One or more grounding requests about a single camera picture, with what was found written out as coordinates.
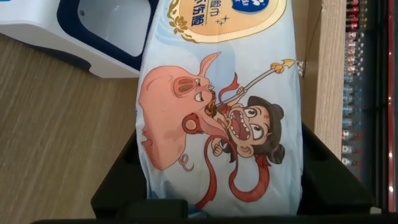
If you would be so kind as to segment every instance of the boy's eye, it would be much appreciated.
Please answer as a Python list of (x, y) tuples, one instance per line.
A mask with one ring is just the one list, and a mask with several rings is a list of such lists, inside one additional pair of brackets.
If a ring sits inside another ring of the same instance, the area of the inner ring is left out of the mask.
[(254, 140), (258, 140), (258, 139), (262, 138), (263, 131), (260, 126), (258, 126), (256, 124), (250, 124), (250, 127), (253, 131), (253, 139)]
[(244, 109), (243, 111), (248, 118), (252, 118), (257, 115), (257, 111), (254, 109), (247, 108), (247, 109)]

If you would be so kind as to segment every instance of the wet wipes package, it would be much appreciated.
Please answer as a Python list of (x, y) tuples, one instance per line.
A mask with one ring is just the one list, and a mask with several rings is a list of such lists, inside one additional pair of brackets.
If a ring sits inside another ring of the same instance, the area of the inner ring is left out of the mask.
[(291, 0), (160, 0), (136, 108), (148, 198), (185, 199), (191, 217), (296, 214)]

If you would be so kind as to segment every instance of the fire-tipped spear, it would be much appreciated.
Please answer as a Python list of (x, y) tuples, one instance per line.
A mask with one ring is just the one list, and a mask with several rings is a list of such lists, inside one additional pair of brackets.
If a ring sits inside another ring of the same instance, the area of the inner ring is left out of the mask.
[[(251, 81), (249, 84), (247, 84), (244, 87), (244, 90), (249, 90), (250, 87), (254, 86), (257, 82), (259, 82), (260, 80), (262, 80), (263, 78), (267, 77), (268, 75), (276, 72), (278, 74), (281, 74), (284, 71), (284, 67), (286, 66), (287, 68), (291, 68), (294, 65), (294, 60), (292, 59), (285, 59), (283, 60), (283, 63), (272, 63), (271, 64), (271, 69), (264, 72), (263, 74), (259, 75), (257, 78), (255, 78), (253, 81)], [(239, 95), (235, 95), (227, 100), (225, 100), (223, 103), (227, 104), (233, 100), (235, 100), (236, 98), (238, 98), (241, 94)]]

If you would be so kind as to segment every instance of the cartoon pig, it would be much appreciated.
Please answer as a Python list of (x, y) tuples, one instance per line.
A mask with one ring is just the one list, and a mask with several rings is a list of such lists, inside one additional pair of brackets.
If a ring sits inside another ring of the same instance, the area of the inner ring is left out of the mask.
[(187, 133), (228, 137), (225, 128), (213, 119), (216, 96), (205, 77), (220, 53), (203, 59), (198, 75), (177, 66), (161, 66), (144, 78), (138, 101), (144, 112), (142, 132), (147, 139), (142, 145), (155, 168), (165, 170), (176, 161), (184, 166), (188, 158), (183, 155)]

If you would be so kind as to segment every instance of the pig tail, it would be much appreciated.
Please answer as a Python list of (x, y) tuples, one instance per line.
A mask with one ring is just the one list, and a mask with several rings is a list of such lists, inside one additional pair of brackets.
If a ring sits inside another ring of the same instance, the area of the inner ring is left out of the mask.
[(182, 168), (184, 168), (185, 171), (191, 172), (193, 170), (194, 164), (192, 164), (191, 168), (187, 168), (187, 162), (188, 162), (188, 155), (187, 154), (182, 154), (180, 158), (178, 159), (178, 162), (181, 164)]

